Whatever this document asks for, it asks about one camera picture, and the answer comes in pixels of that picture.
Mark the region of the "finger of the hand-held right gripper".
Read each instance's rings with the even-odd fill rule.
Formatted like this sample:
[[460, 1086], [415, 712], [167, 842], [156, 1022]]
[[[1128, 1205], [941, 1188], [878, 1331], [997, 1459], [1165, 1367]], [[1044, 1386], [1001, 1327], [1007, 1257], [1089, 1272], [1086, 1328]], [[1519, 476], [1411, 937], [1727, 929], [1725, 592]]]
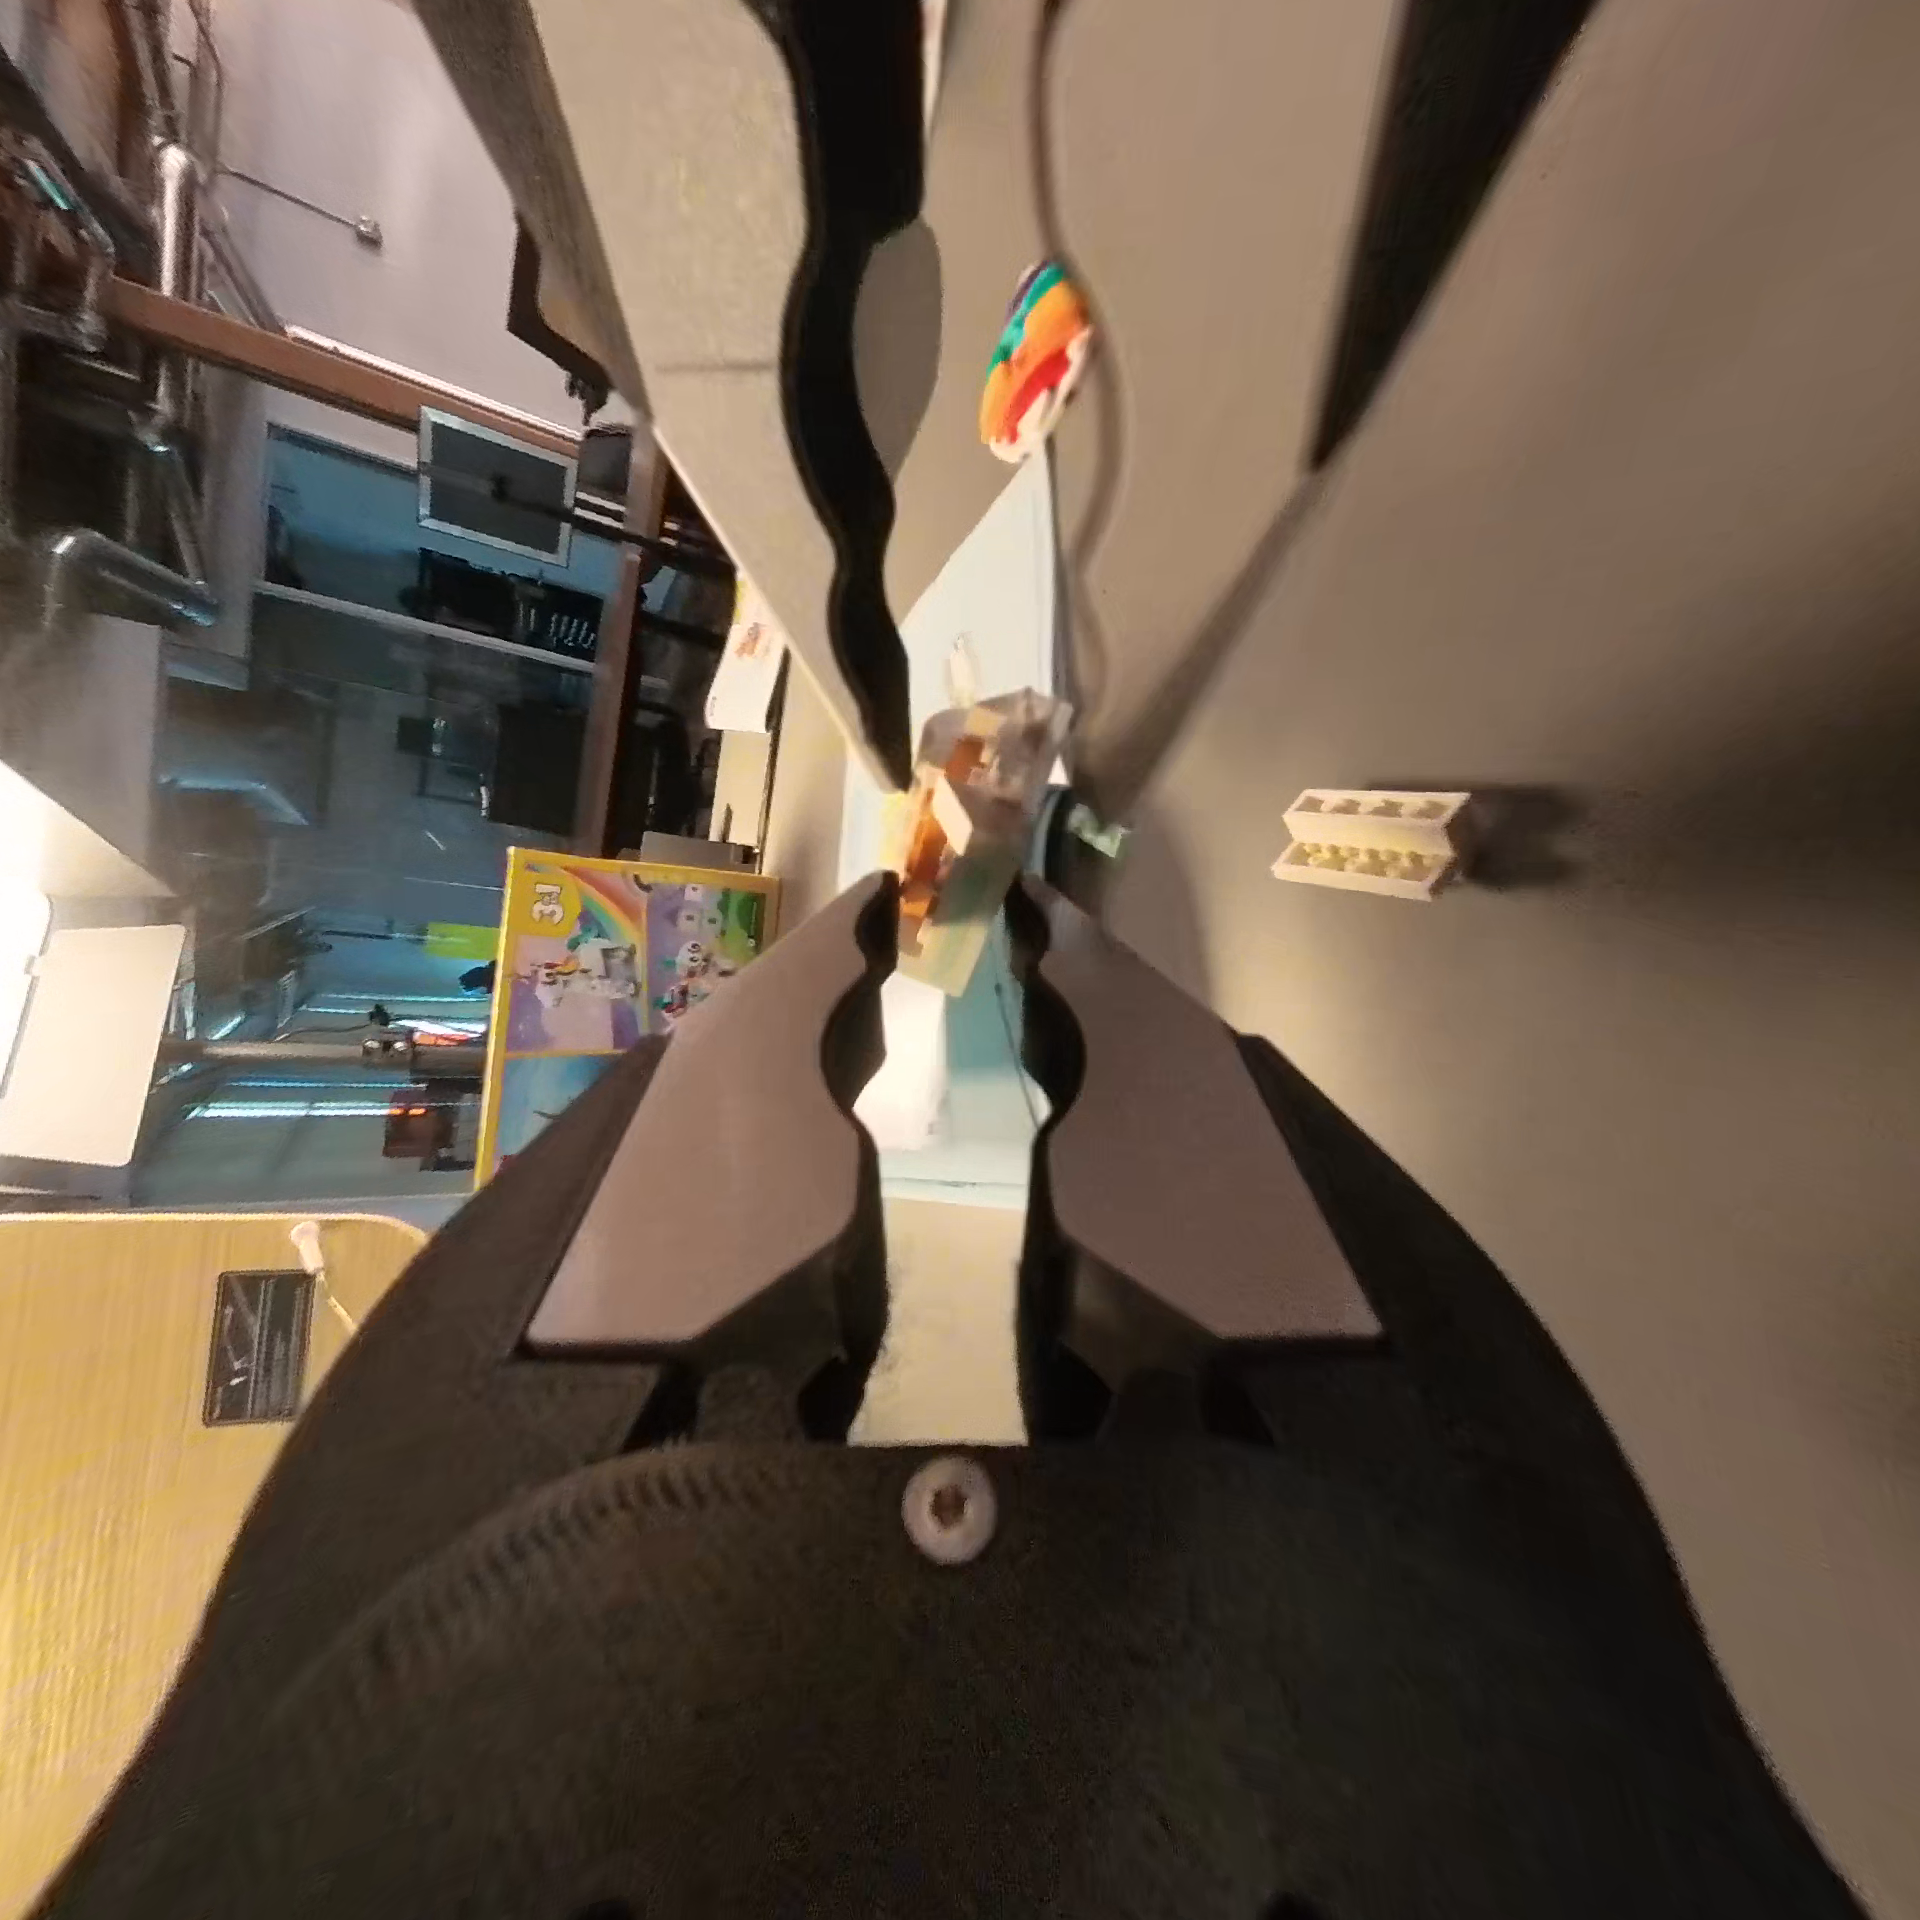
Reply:
[[1916, 5], [1599, 5], [1332, 464], [1167, 510], [1079, 771], [1916, 780]]
[[921, 5], [420, 2], [616, 393], [776, 615], [849, 752], [914, 759], [894, 478], [857, 308], [925, 192]]

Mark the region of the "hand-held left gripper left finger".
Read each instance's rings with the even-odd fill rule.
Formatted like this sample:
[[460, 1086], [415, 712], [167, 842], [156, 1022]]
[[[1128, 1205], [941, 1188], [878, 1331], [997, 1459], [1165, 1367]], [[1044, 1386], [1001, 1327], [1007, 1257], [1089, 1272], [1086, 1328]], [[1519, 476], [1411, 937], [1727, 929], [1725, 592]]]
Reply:
[[890, 1310], [878, 1151], [900, 883], [863, 877], [658, 1054], [527, 1325], [551, 1361], [754, 1367], [858, 1404]]

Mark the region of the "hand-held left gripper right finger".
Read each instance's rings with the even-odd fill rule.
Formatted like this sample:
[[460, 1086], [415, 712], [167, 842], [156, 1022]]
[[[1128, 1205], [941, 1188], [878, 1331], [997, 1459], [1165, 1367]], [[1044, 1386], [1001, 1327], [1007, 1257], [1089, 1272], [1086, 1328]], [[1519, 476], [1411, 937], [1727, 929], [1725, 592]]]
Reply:
[[1381, 1344], [1238, 1034], [1038, 877], [1008, 894], [1020, 1065], [1046, 1100], [1016, 1290], [1024, 1404], [1206, 1401], [1231, 1371]]

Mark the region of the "white and orange lego assembly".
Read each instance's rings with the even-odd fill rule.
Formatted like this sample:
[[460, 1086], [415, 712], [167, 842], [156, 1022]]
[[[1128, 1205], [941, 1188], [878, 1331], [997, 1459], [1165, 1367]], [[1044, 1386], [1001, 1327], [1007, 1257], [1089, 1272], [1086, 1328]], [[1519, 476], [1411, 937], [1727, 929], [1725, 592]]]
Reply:
[[888, 818], [899, 973], [966, 996], [1020, 874], [1074, 710], [1022, 688], [925, 722], [914, 777]]

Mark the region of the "yellow and purple lego box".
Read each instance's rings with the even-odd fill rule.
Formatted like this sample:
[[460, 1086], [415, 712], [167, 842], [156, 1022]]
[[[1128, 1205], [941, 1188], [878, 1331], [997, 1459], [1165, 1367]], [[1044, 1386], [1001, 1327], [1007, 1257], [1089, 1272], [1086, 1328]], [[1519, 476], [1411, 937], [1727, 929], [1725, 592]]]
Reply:
[[475, 1183], [626, 1052], [665, 1041], [779, 937], [776, 877], [514, 849], [507, 859]]

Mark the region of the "white lego plate pair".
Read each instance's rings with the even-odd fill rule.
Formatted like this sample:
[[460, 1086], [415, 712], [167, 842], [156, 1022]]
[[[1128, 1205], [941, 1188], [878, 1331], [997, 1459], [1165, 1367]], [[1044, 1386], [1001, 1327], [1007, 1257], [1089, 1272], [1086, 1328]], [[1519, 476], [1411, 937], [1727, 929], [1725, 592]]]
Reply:
[[1279, 883], [1430, 902], [1463, 881], [1477, 799], [1460, 790], [1307, 787], [1284, 810]]

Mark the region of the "rainbow lego disc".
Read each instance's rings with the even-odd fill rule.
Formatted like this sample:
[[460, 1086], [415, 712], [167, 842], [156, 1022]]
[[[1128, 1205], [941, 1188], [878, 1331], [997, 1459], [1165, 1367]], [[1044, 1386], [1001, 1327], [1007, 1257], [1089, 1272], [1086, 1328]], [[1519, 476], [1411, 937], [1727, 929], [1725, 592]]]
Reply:
[[1046, 444], [1094, 340], [1090, 303], [1058, 259], [1020, 277], [977, 409], [978, 438], [998, 463], [1020, 469]]

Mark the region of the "white instruction leaflet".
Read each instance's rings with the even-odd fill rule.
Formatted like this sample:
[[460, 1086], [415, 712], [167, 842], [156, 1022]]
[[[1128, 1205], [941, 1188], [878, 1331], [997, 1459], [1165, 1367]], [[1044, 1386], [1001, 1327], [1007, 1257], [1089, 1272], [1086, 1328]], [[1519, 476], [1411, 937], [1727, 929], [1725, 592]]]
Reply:
[[705, 699], [705, 724], [766, 737], [785, 684], [788, 635], [747, 573], [735, 577], [733, 621]]

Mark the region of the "light blue instruction booklet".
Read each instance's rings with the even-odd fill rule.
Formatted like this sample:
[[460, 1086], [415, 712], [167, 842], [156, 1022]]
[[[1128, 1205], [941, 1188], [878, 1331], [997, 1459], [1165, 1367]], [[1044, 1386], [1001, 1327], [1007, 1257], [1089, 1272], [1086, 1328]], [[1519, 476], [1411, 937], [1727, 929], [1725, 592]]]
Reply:
[[[1005, 493], [900, 621], [917, 731], [955, 705], [1054, 692], [1058, 517], [1052, 463], [1016, 469]], [[857, 1102], [888, 1198], [1018, 1212], [1044, 1092], [1020, 1061], [1022, 993], [1005, 916], [984, 924], [966, 991], [894, 975], [880, 993], [885, 1059]]]

